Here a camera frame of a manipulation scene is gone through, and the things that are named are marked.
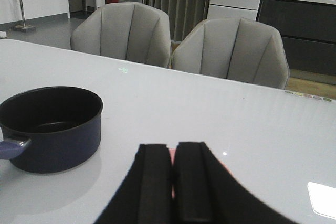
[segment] upholstered chair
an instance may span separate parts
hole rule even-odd
[[[141,3],[107,4],[73,31],[70,44],[75,51],[167,67],[169,18]]]
[[[244,18],[200,22],[174,50],[172,68],[280,89],[289,78],[279,31]]]

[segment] sign pole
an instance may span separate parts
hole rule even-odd
[[[12,27],[13,31],[24,31],[24,32],[27,32],[27,31],[36,30],[35,26],[26,25],[26,22],[25,22],[25,12],[23,10],[22,0],[19,0],[19,1],[20,1],[20,8],[21,8],[22,25],[18,25],[18,26]]]

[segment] wooden floor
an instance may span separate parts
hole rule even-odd
[[[320,82],[289,78],[286,90],[296,91],[304,94],[318,95],[336,100],[336,85]]]

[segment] table surface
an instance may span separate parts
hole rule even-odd
[[[326,217],[336,206],[335,100],[1,40],[0,102],[46,86],[102,98],[100,147],[55,174],[0,161],[0,223],[94,223],[139,144],[186,141],[204,141],[244,187],[293,221],[336,223]]]

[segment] cooking pot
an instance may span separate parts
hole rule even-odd
[[[100,144],[103,102],[75,87],[44,87],[17,94],[0,105],[0,159],[32,173],[73,168]]]

